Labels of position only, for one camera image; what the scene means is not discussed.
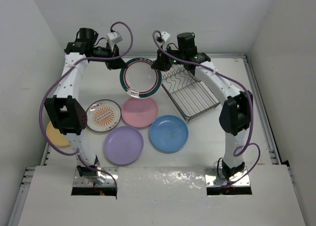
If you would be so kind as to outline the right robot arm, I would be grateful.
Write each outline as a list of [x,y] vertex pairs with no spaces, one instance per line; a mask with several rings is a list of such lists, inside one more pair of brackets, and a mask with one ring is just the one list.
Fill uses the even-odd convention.
[[220,73],[211,58],[198,52],[194,33],[177,36],[178,48],[166,45],[169,33],[155,30],[153,40],[158,47],[157,58],[152,68],[168,71],[180,64],[196,79],[202,81],[219,100],[222,110],[219,123],[225,132],[225,154],[222,159],[222,174],[229,181],[244,169],[243,153],[250,145],[253,132],[253,97],[240,82]]

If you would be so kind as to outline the white plate green rim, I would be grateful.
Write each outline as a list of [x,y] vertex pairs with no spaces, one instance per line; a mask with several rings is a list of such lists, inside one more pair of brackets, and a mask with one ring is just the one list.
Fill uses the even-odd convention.
[[160,70],[152,69],[154,62],[150,59],[137,57],[126,62],[122,68],[119,81],[123,90],[133,98],[148,98],[154,95],[162,83]]

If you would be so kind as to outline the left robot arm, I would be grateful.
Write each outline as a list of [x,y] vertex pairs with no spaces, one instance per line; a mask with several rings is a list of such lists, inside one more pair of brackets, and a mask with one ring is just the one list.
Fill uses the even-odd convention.
[[79,87],[90,61],[104,62],[110,70],[126,67],[117,44],[121,35],[113,28],[107,34],[105,47],[97,46],[98,33],[90,28],[80,28],[76,39],[64,50],[65,63],[62,76],[49,88],[41,101],[39,125],[43,128],[42,114],[46,111],[53,128],[69,141],[81,177],[99,176],[103,170],[97,166],[98,158],[91,150],[85,134],[87,113],[79,103]]

